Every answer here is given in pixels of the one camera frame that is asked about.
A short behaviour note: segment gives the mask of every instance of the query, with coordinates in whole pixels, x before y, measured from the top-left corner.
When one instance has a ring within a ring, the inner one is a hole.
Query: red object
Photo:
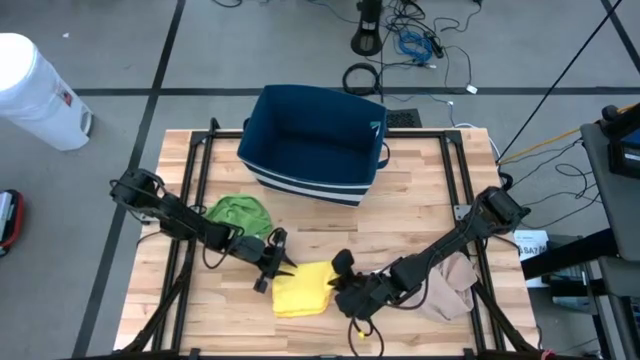
[[[0,239],[0,256],[4,256],[9,252],[13,243],[20,236],[22,230],[22,222],[24,221],[24,198],[22,194],[15,190],[5,190],[11,194],[11,204],[13,205],[13,214],[5,226],[5,234]]]

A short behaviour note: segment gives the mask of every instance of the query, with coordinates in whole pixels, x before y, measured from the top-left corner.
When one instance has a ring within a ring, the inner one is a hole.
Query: yellow cable
[[[631,109],[632,107],[634,107],[634,106],[636,106],[636,105],[637,105],[637,104],[633,104],[633,105],[628,105],[628,106],[625,106],[625,107],[621,107],[621,108],[619,108],[619,109],[618,109],[618,114],[622,114],[622,113],[624,113],[625,111],[627,111],[627,110]],[[572,135],[572,134],[577,133],[578,131],[580,131],[580,128],[573,129],[573,130],[571,130],[571,131],[567,131],[566,133],[564,133],[564,134],[562,134],[562,135],[559,135],[559,136],[556,136],[556,137],[554,137],[554,138],[551,138],[551,139],[545,140],[545,141],[543,141],[543,142],[541,142],[541,143],[539,143],[539,144],[537,144],[537,145],[534,145],[534,146],[532,146],[532,147],[530,147],[530,148],[528,148],[528,149],[522,150],[522,151],[520,151],[520,152],[518,152],[518,153],[516,153],[516,154],[514,154],[514,155],[511,155],[511,156],[509,156],[508,158],[506,158],[506,159],[504,159],[504,160],[502,160],[502,161],[499,161],[499,162],[498,162],[498,165],[504,165],[505,163],[509,162],[509,160],[513,160],[513,159],[515,159],[515,158],[517,158],[517,157],[520,157],[520,156],[522,156],[522,155],[524,155],[524,154],[526,154],[526,153],[530,153],[530,152],[532,152],[533,150],[535,150],[535,149],[537,149],[537,148],[539,148],[539,147],[542,147],[542,146],[545,146],[545,145],[549,145],[549,144],[551,144],[551,143],[553,143],[553,142],[556,142],[556,141],[558,141],[558,140],[562,140],[562,139],[566,138],[566,137],[567,137],[567,136],[569,136],[569,135]]]

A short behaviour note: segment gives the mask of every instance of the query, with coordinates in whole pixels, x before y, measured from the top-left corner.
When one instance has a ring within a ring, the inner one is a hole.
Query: wooden tabletop
[[[499,185],[486,130],[461,131],[474,192]],[[190,136],[189,130],[168,130],[160,153],[157,173],[175,194],[180,193]],[[230,193],[256,197],[271,214],[274,225],[289,233],[287,252],[298,264],[330,261],[338,251],[348,248],[353,252],[356,270],[375,270],[400,256],[423,250],[454,226],[437,139],[388,139],[391,161],[378,171],[371,190],[355,209],[259,185],[237,158],[238,143],[236,139],[214,141],[204,203],[212,205]],[[459,196],[464,199],[453,146],[450,152]],[[199,161],[190,204],[199,177]],[[142,235],[157,230],[157,225],[147,226]],[[140,244],[114,348],[132,341],[155,310],[169,245],[164,235]],[[351,354],[348,319],[333,300],[321,315],[276,318],[271,289],[266,294],[252,290],[259,275],[255,267],[229,257],[217,270],[208,270],[202,263],[201,251],[198,243],[181,352],[198,347],[203,354],[218,355]],[[207,256],[210,263],[219,258],[211,251]],[[535,346],[538,334],[517,251],[500,241],[489,241],[487,256],[498,304]],[[492,347],[484,308],[481,314],[487,345]],[[385,355],[461,355],[462,348],[475,347],[469,316],[441,324],[417,311],[383,308],[375,314],[374,321],[384,337]],[[168,324],[172,323],[173,313]],[[171,328],[168,326],[164,344],[170,342]],[[363,355],[377,355],[379,351],[374,336],[360,340],[354,335],[354,343]]]

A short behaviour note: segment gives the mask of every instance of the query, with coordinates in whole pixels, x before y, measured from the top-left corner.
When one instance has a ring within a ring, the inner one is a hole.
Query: white trash can
[[[65,151],[89,141],[91,110],[38,48],[20,34],[0,34],[0,118]]]

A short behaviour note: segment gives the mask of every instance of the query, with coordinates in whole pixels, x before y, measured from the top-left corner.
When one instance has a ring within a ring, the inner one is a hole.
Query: gray floor
[[[354,1],[329,2],[344,17],[357,18]],[[419,3],[429,22],[436,16],[463,18],[475,9],[470,0]],[[0,0],[0,32],[30,37],[74,88],[150,88],[175,7],[173,0]],[[640,47],[640,25],[635,21],[640,1],[625,0],[618,13]],[[441,36],[445,44],[461,46],[471,56],[472,84],[480,89],[479,95],[438,97],[454,102],[456,122],[487,127],[504,149],[541,96],[481,95],[483,88],[543,91],[604,15],[600,0],[488,0],[468,32]],[[162,86],[234,89],[298,83],[339,87],[344,70],[362,61],[348,46],[353,32],[354,25],[305,1],[245,1],[239,8],[226,10],[209,1],[187,0]],[[464,86],[466,60],[455,50],[450,55],[449,85]],[[390,46],[384,59],[404,60]],[[385,85],[442,87],[445,62],[433,63],[436,69],[385,72]],[[354,74],[353,81],[365,85],[369,80]],[[559,86],[637,87],[640,74],[607,23]],[[426,127],[450,124],[445,105],[426,96],[408,101],[401,101],[408,96],[397,97],[386,98],[385,105],[418,108]],[[148,98],[87,96],[84,100],[98,121],[91,141],[78,151],[53,151],[13,124],[0,121],[0,188],[16,188],[28,201],[24,234],[10,256],[0,261],[1,358],[68,357],[78,335],[115,209],[107,196],[107,182],[129,163]],[[223,127],[237,128],[255,101],[255,96],[160,96],[140,166],[155,167],[165,129],[204,128],[212,116]],[[513,151],[593,121],[605,105],[637,101],[637,95],[554,95]],[[539,161],[504,170],[520,178]],[[589,168],[579,146],[558,162]],[[581,181],[559,176],[550,164],[512,194],[518,201],[530,202],[565,189],[578,191]],[[584,204],[586,200],[556,197],[535,205],[527,222],[542,225]],[[604,211],[595,204],[547,230],[579,235],[605,226]],[[90,354],[112,348],[139,232],[139,225],[127,218]],[[551,304],[544,291],[531,295],[545,347],[562,351],[594,337],[590,317]],[[591,342],[569,353],[594,346],[597,343]]]

